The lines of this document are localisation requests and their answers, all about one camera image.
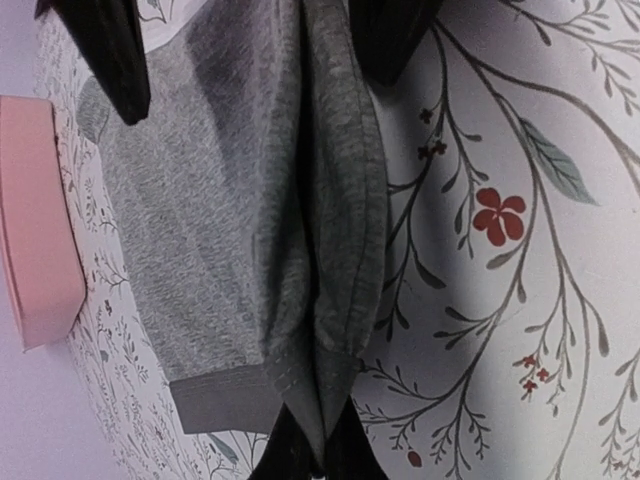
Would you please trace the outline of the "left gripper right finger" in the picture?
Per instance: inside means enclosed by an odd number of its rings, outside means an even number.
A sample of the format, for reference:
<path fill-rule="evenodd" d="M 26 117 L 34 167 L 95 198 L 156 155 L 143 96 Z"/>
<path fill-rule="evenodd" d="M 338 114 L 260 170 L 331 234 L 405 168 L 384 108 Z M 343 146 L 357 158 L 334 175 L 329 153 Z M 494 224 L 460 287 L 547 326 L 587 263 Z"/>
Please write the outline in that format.
<path fill-rule="evenodd" d="M 371 448 L 351 397 L 325 448 L 328 480 L 388 480 Z"/>

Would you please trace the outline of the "grey boxer briefs lettered band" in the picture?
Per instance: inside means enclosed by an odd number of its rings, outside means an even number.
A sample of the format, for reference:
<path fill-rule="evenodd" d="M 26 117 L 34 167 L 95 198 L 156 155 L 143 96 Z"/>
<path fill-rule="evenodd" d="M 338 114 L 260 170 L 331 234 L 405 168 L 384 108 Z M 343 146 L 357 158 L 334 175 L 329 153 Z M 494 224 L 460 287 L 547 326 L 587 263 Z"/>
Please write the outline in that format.
<path fill-rule="evenodd" d="M 141 323 L 184 414 L 265 430 L 286 406 L 324 455 L 382 290 L 384 152 L 340 1 L 209 1 L 147 57 L 148 117 L 95 79 L 98 147 Z"/>

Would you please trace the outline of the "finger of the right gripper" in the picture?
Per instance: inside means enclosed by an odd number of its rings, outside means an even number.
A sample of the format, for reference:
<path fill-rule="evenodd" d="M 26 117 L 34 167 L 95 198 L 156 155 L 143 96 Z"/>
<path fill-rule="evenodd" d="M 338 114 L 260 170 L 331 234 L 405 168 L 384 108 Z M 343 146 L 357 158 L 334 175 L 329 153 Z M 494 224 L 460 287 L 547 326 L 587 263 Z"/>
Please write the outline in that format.
<path fill-rule="evenodd" d="M 349 0 L 356 58 L 380 86 L 394 86 L 435 21 L 440 0 Z"/>
<path fill-rule="evenodd" d="M 127 125 L 148 116 L 151 92 L 138 4 L 133 0 L 52 0 L 116 112 Z"/>

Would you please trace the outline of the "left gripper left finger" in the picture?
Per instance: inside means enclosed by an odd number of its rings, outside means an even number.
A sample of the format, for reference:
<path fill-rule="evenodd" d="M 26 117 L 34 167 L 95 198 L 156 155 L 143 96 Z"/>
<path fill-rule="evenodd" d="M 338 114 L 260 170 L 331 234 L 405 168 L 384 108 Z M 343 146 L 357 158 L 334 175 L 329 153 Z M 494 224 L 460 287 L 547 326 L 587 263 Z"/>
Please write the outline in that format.
<path fill-rule="evenodd" d="M 301 427 L 285 404 L 274 424 L 252 480 L 323 479 L 325 472 L 315 461 Z"/>

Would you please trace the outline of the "pink divided organizer box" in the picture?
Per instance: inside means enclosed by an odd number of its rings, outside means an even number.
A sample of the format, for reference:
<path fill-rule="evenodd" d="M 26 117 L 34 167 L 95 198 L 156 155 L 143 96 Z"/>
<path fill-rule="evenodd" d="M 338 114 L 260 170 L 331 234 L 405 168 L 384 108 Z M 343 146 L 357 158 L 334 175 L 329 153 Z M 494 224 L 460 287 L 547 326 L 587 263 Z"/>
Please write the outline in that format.
<path fill-rule="evenodd" d="M 24 350 L 64 339 L 86 298 L 50 101 L 1 99 L 1 252 Z"/>

